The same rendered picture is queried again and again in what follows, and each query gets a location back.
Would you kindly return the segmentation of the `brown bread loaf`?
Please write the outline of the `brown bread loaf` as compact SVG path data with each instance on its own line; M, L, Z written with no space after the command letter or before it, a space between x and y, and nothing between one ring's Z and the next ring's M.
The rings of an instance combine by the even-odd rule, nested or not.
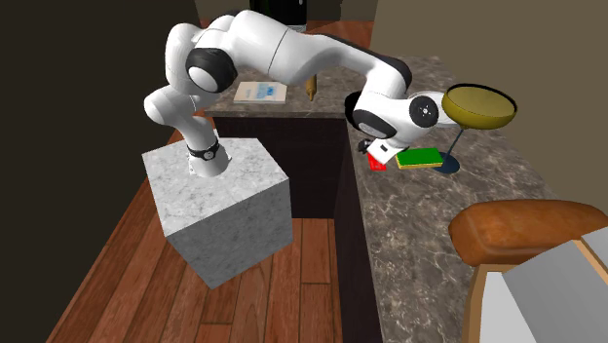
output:
M463 262L520 264L608 226L608 215L586 204L561 200L505 200L473 204L448 225Z

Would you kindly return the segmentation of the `grey marble robot stand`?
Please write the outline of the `grey marble robot stand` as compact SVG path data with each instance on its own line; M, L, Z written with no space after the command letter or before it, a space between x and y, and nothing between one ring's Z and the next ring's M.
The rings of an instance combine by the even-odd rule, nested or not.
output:
M143 154L165 237L209 288L291 244L289 178L256 138L223 138L226 171L188 170L184 141Z

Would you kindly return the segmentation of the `white and blue book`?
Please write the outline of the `white and blue book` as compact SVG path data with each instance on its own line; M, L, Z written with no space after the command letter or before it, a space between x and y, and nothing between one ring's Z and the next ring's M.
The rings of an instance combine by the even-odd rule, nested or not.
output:
M279 82L241 82L234 96L235 103L285 103L287 86Z

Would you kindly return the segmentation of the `gold bowl glass, blue stem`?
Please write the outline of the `gold bowl glass, blue stem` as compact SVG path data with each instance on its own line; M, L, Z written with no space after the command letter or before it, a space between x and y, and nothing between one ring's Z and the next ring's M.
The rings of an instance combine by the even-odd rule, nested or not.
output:
M467 129L496 130L507 125L517 112L514 99L497 89L473 83L459 83L445 92L441 101L446 115L461 130L446 152L440 152L443 163L437 172L451 174L460 169L458 160L451 152Z

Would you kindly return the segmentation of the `grey box with tan edges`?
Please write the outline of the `grey box with tan edges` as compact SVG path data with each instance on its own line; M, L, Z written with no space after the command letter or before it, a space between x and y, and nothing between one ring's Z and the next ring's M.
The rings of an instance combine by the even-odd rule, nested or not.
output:
M608 343L608 227L475 268L461 343Z

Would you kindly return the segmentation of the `green and yellow sponge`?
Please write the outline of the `green and yellow sponge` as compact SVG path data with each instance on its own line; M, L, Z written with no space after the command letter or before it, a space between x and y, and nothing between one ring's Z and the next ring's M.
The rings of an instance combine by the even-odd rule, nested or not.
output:
M398 167L404 169L438 168L443 159L435 147L408 148L396 155Z

